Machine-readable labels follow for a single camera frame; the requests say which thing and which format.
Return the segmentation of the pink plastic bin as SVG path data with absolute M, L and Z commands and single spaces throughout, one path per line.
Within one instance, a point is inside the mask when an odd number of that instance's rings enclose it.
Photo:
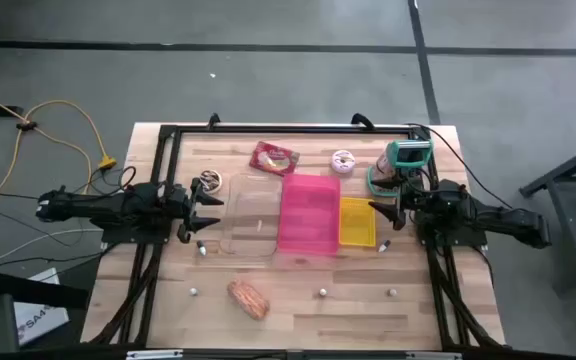
M 289 174 L 282 180 L 278 249 L 335 255 L 340 237 L 341 183 L 337 177 Z

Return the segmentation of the white labelled box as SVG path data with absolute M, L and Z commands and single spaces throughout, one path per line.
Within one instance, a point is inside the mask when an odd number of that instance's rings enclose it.
M 49 305 L 15 302 L 14 312 L 20 346 L 42 337 L 70 320 L 65 308 Z

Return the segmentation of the silver frame bracket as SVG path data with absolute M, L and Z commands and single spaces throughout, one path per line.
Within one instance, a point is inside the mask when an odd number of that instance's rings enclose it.
M 129 351 L 125 360 L 179 360 L 183 358 L 182 349 L 149 349 Z
M 405 355 L 406 360 L 463 360 L 460 353 L 434 352 L 434 351 L 409 351 Z

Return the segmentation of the red popcorn packet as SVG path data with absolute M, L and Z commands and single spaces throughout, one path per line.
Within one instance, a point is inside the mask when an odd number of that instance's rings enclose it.
M 250 158 L 249 166 L 263 172 L 285 176 L 295 171 L 300 153 L 259 141 Z

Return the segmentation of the black angled panel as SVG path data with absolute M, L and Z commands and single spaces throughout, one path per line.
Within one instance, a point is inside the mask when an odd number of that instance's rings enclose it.
M 89 292 L 84 289 L 0 273 L 0 295 L 2 294 L 10 295 L 15 302 L 57 308 L 85 309 L 89 300 Z

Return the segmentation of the chocolate frosted donut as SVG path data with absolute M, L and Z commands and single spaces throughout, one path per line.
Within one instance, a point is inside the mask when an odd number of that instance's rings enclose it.
M 206 194 L 217 193 L 223 184 L 222 176 L 216 170 L 203 170 L 199 176 L 203 191 Z

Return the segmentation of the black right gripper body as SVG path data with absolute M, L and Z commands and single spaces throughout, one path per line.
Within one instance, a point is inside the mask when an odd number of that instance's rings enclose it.
M 412 222 L 431 222 L 434 216 L 430 213 L 433 191 L 419 188 L 412 183 L 403 185 L 403 208 L 409 212 Z

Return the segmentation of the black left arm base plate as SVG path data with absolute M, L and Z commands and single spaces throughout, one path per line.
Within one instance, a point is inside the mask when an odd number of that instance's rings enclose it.
M 110 244 L 163 244 L 169 238 L 171 221 L 103 226 L 102 241 Z

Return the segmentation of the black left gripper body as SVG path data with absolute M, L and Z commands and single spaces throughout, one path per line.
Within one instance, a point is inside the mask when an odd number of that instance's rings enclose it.
M 165 193 L 165 212 L 172 219 L 181 219 L 184 223 L 190 222 L 192 204 L 188 190 L 181 184 L 174 184 Z

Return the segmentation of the clear plastic bin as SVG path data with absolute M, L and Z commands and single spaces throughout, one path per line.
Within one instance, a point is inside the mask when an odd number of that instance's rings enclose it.
M 277 251 L 282 181 L 240 173 L 229 183 L 220 249 L 230 255 L 271 257 Z

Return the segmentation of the purple frosted donut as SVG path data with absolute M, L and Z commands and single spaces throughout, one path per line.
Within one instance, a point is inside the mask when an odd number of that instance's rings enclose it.
M 339 174 L 351 173 L 356 165 L 354 155 L 347 150 L 337 150 L 331 156 L 331 168 Z

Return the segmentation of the yellow plastic basket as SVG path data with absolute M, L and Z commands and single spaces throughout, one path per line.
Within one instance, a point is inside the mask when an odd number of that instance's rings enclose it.
M 370 199 L 342 197 L 340 204 L 340 238 L 344 246 L 374 247 L 376 245 L 375 209 Z

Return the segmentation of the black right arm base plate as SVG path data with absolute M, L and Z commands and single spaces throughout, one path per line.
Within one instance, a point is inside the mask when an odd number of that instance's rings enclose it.
M 467 227 L 452 230 L 418 227 L 417 235 L 419 241 L 426 246 L 481 247 L 487 244 L 487 238 L 483 231 L 475 231 Z

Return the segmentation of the sugar-coated bread loaf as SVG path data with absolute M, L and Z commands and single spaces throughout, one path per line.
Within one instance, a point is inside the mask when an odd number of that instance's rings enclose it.
M 229 296 L 252 319 L 263 320 L 270 311 L 270 302 L 252 285 L 234 280 L 227 285 Z

